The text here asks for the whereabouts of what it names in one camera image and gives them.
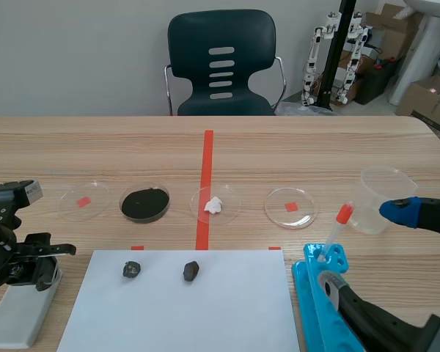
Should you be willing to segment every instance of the gray base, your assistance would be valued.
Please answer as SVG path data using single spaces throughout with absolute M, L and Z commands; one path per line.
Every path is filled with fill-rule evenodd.
M 0 302 L 0 349 L 33 345 L 61 277 L 59 270 L 52 286 L 42 292 L 34 286 L 8 287 Z

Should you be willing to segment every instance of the white pedestal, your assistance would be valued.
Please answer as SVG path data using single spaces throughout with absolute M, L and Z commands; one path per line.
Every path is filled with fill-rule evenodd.
M 398 106 L 412 82 L 430 77 L 440 57 L 440 18 L 429 16 L 414 54 L 397 79 L 389 102 Z
M 37 292 L 35 286 L 9 286 L 0 301 L 0 349 L 30 348 L 41 329 L 60 283 L 59 270 L 52 286 Z

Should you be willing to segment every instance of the black chair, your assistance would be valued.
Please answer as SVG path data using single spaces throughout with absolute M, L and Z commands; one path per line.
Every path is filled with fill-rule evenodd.
M 286 81 L 276 54 L 276 27 L 259 10 L 216 10 L 178 15 L 168 28 L 169 58 L 164 69 L 169 113 L 172 113 L 168 68 L 192 83 L 191 97 L 178 115 L 274 115 Z M 249 77 L 279 61 L 283 90 L 271 107 L 248 88 Z

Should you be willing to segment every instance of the white wall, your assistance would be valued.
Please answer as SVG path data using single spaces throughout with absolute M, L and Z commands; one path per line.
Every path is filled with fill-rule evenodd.
M 340 0 L 0 0 L 0 115 L 168 114 L 163 68 L 166 30 L 183 12 L 256 8 L 277 27 L 287 94 L 301 89 L 313 28 Z M 361 11 L 376 1 L 360 0 Z M 321 52 L 321 62 L 326 52 Z M 190 95 L 172 79 L 175 105 Z M 255 74 L 250 86 L 271 102 L 279 68 Z

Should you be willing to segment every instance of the robotic arm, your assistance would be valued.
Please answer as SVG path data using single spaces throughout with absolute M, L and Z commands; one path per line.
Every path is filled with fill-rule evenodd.
M 336 15 L 331 12 L 326 20 L 324 27 L 316 27 L 311 48 L 309 50 L 308 61 L 305 65 L 305 75 L 303 80 L 303 92 L 301 93 L 301 102 L 304 106 L 312 105 L 315 100 L 311 97 L 313 84 L 315 83 L 316 61 L 318 58 L 318 51 L 322 39 L 332 39 L 334 33 L 339 28 L 341 14 Z
M 34 285 L 47 290 L 53 283 L 58 265 L 55 256 L 76 253 L 71 244 L 51 245 L 51 234 L 33 233 L 18 243 L 13 230 L 21 225 L 16 211 L 43 196 L 39 183 L 28 180 L 0 185 L 0 286 Z
M 385 202 L 380 214 L 407 227 L 440 233 L 440 199 L 411 197 Z M 323 271 L 321 288 L 367 352 L 440 352 L 440 317 L 418 328 L 358 297 L 337 273 Z
M 322 39 L 332 39 L 334 33 L 339 29 L 339 22 L 341 19 L 341 14 L 335 14 L 331 12 L 326 20 L 326 25 L 324 27 L 316 27 L 315 34 L 313 35 L 313 41 L 311 48 L 309 50 L 308 61 L 305 64 L 305 74 L 303 80 L 303 91 L 301 93 L 301 103 L 304 106 L 312 105 L 315 100 L 313 99 L 312 89 L 315 83 L 316 75 L 316 61 L 318 57 L 318 51 Z M 368 28 L 362 27 L 360 23 L 362 22 L 362 14 L 360 12 L 355 12 L 352 16 L 351 24 L 348 29 L 347 37 L 349 39 L 355 39 L 356 44 L 354 46 L 351 60 L 347 65 L 347 70 L 345 74 L 345 81 L 341 89 L 337 92 L 336 99 L 338 101 L 346 104 L 347 98 L 345 97 L 351 88 L 353 82 L 355 81 L 355 72 L 360 65 L 360 57 L 362 55 L 362 47 L 367 41 Z

